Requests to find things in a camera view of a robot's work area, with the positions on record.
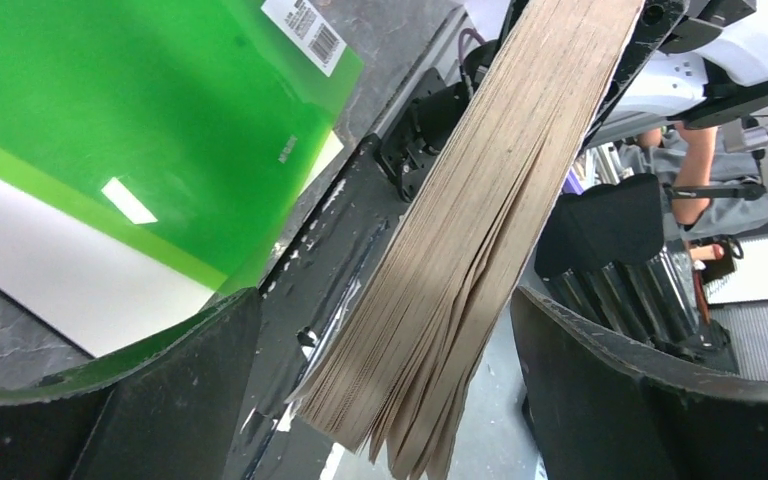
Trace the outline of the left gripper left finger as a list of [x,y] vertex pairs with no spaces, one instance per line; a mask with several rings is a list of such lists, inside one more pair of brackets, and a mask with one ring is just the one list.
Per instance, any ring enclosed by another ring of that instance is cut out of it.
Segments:
[[0,479],[218,479],[261,322],[248,288],[82,366],[0,390]]

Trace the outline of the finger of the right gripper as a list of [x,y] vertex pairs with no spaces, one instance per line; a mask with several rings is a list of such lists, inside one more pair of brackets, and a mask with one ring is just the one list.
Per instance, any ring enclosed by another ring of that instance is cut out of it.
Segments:
[[605,129],[609,117],[618,108],[634,79],[643,70],[654,52],[666,41],[667,36],[675,29],[689,9],[685,0],[646,0],[643,2],[612,79],[608,90],[590,129],[581,144],[586,149],[594,143],[594,138]]

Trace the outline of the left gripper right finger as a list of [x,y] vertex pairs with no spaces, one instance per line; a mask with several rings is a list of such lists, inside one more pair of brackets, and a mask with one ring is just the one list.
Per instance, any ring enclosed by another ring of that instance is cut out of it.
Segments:
[[552,479],[768,479],[768,382],[670,356],[526,287],[511,297]]

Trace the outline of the purple cover book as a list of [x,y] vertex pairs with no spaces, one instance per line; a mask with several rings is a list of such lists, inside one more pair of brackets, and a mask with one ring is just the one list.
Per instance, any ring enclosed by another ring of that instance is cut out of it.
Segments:
[[296,414],[396,479],[443,479],[469,383],[644,5],[532,1],[353,311],[293,393]]

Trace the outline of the green plastic folder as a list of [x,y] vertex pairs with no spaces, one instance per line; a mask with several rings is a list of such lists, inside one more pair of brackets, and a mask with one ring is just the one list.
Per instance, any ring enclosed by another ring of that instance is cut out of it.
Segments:
[[0,179],[250,287],[362,70],[307,1],[0,1]]

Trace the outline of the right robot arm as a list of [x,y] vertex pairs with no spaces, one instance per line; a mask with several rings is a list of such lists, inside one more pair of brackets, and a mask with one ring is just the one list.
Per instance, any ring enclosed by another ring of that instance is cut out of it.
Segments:
[[[466,29],[456,79],[425,72],[374,160],[404,201],[435,158],[501,48]],[[682,121],[718,126],[730,152],[752,153],[768,175],[768,1],[648,1],[586,144],[599,146]]]

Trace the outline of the person in background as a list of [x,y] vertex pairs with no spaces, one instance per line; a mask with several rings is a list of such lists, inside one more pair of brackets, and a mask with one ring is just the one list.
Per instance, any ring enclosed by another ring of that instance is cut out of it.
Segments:
[[[678,122],[618,146],[623,168],[649,173],[671,187],[735,187],[761,182],[749,153],[728,153],[717,127],[688,129]],[[768,197],[674,199],[670,206],[686,242],[739,236],[768,225]]]

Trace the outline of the black office chair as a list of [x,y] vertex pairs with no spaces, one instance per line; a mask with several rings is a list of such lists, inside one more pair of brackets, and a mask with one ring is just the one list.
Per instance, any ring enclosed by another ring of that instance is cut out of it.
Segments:
[[691,363],[738,373],[728,330],[699,309],[692,261],[655,176],[561,195],[534,267],[552,299],[585,319]]

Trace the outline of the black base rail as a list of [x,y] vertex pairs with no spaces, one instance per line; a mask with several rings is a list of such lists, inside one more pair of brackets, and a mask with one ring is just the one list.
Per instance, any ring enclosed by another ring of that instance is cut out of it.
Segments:
[[261,285],[262,326],[225,479],[327,479],[342,451],[286,399],[358,300],[408,207],[365,137]]

